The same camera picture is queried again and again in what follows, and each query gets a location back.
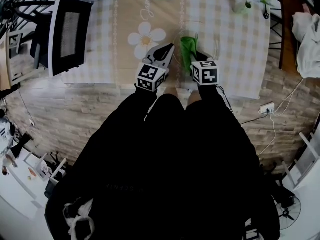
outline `white flower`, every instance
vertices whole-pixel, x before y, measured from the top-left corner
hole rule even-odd
[[[131,33],[129,35],[128,43],[136,46],[134,56],[142,60],[150,49],[159,45],[157,42],[163,41],[166,38],[167,34],[161,28],[151,31],[151,24],[147,21],[142,22],[138,30],[139,33]]]

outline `white cable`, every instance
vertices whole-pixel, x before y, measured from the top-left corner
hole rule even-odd
[[[270,145],[275,141],[275,139],[276,139],[276,137],[277,137],[276,128],[275,128],[275,121],[272,119],[271,114],[273,114],[273,113],[270,113],[270,119],[271,119],[271,121],[273,122],[274,138],[273,138],[273,140],[270,142],[270,144],[269,144],[260,154],[258,154],[258,156],[260,156],[263,152],[265,152],[266,149],[270,147]]]
[[[274,138],[273,138],[273,140],[270,142],[270,144],[269,144],[260,154],[258,154],[258,156],[260,156],[263,152],[265,152],[266,149],[270,147],[270,145],[275,141],[275,139],[276,139],[276,137],[277,137],[277,133],[276,133],[276,129],[275,129],[275,121],[271,118],[271,114],[273,114],[275,117],[280,117],[280,116],[282,116],[282,115],[287,111],[287,109],[288,109],[288,107],[289,107],[289,104],[290,104],[290,102],[291,102],[292,97],[294,96],[296,90],[299,88],[299,86],[301,85],[301,83],[302,83],[304,80],[305,80],[305,79],[302,79],[302,80],[300,81],[300,83],[296,86],[296,88],[294,88],[293,92],[291,92],[291,94],[282,101],[282,103],[279,105],[279,107],[277,108],[276,111],[270,113],[270,119],[271,119],[271,121],[273,122]],[[290,97],[289,103],[288,103],[288,105],[286,106],[285,110],[284,110],[281,114],[276,115],[275,113],[281,108],[281,106],[284,104],[284,102],[285,102],[289,97]]]
[[[305,79],[303,78],[303,79],[300,81],[300,83],[296,86],[296,88],[293,90],[293,92],[292,92],[288,97],[286,97],[286,98],[282,101],[282,103],[280,104],[280,106],[277,108],[277,110],[273,112],[273,115],[274,115],[276,118],[282,116],[282,115],[287,111],[287,109],[288,109],[288,107],[289,107],[289,104],[290,104],[290,102],[291,102],[292,97],[294,96],[296,90],[299,88],[299,86],[301,85],[301,83],[302,83],[304,80],[305,80]],[[285,110],[284,110],[281,114],[276,115],[275,113],[281,108],[281,106],[284,104],[284,102],[285,102],[290,96],[291,96],[291,98],[290,98],[289,103],[288,103],[288,105],[286,106]]]

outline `black cable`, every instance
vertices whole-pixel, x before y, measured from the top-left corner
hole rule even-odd
[[[231,107],[231,104],[230,104],[230,102],[229,102],[229,100],[228,100],[228,98],[227,98],[227,95],[225,94],[225,90],[224,90],[221,86],[219,86],[219,85],[218,85],[218,88],[222,91],[222,93],[223,93],[226,101],[228,102],[228,105],[229,105],[229,107],[230,107],[230,111],[232,112],[232,114],[235,114],[234,111],[233,111],[233,109],[232,109],[232,107]]]
[[[242,125],[244,125],[244,124],[251,123],[251,122],[254,122],[254,121],[257,121],[257,120],[260,120],[260,119],[266,118],[266,117],[269,115],[269,109],[268,109],[267,111],[268,111],[268,114],[266,114],[266,116],[259,117],[259,118],[254,119],[254,120],[250,120],[250,121],[248,121],[248,122],[241,123],[240,125],[242,126]]]

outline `white box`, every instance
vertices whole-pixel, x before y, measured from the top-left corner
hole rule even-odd
[[[139,63],[136,86],[154,92],[166,80],[166,72],[163,68]]]
[[[215,61],[192,62],[193,79],[201,86],[219,84],[219,67]]]

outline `electric fan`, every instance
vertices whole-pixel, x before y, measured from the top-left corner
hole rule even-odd
[[[279,214],[280,230],[291,227],[299,218],[301,213],[301,202],[297,197],[291,197],[290,205],[285,203],[276,203],[276,209]]]

